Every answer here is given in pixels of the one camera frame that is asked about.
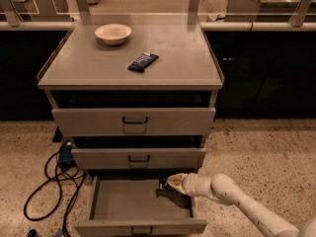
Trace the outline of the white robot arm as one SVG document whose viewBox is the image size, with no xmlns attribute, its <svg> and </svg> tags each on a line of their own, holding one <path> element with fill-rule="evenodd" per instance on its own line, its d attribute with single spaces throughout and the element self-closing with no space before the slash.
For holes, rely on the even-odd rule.
<svg viewBox="0 0 316 237">
<path fill-rule="evenodd" d="M 180 173 L 168 177 L 166 183 L 168 187 L 191 198 L 203 197 L 236 205 L 265 237 L 316 237 L 316 218 L 298 229 L 246 195 L 225 174 L 207 177 L 195 173 Z"/>
</svg>

